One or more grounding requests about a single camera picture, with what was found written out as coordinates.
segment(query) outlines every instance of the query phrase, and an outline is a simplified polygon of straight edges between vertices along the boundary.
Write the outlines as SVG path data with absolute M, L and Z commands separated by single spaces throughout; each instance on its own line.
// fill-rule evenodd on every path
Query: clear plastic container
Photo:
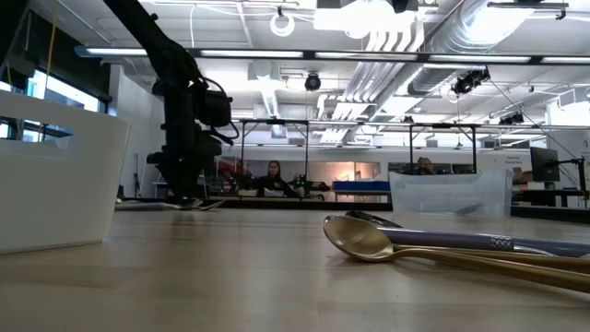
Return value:
M 416 212 L 510 217 L 513 173 L 403 175 L 389 173 L 395 214 Z

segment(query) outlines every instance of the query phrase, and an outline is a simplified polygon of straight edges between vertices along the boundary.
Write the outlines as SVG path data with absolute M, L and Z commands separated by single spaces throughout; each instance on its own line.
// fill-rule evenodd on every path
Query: woman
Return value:
M 428 158 L 418 159 L 418 171 L 417 175 L 433 175 L 436 174 L 434 171 L 434 165 Z
M 299 197 L 291 187 L 280 178 L 280 163 L 272 160 L 268 163 L 268 175 L 256 179 L 255 187 L 258 189 L 256 193 L 259 197 L 265 196 L 265 189 L 279 190 L 287 197 Z

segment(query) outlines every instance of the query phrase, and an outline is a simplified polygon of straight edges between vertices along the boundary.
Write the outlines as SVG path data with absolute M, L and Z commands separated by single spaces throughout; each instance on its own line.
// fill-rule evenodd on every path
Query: computer screen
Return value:
M 557 151 L 548 148 L 531 148 L 533 181 L 557 182 L 560 180 L 560 166 Z

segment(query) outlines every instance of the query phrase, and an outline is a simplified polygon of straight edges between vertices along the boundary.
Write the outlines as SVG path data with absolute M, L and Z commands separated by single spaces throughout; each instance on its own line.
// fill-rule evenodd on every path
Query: wooden table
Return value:
M 431 261 L 365 264 L 330 212 L 117 212 L 103 243 L 0 256 L 2 331 L 586 331 L 590 296 Z M 381 217 L 390 218 L 391 213 Z M 424 230 L 590 242 L 534 219 L 395 219 Z

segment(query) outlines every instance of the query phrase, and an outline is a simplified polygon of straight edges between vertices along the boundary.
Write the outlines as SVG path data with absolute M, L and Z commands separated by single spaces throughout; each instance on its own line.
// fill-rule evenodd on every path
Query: black robotic arm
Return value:
M 161 152 L 147 156 L 166 179 L 173 203 L 190 203 L 198 196 L 197 180 L 203 170 L 213 167 L 213 159 L 221 154 L 221 143 L 231 140 L 215 131 L 215 127 L 231 122 L 230 102 L 223 90 L 208 89 L 195 59 L 180 44 L 168 38 L 137 0 L 104 0 L 147 52 L 159 80 L 152 88 L 164 99 L 166 145 Z M 199 120 L 211 126 L 201 129 Z

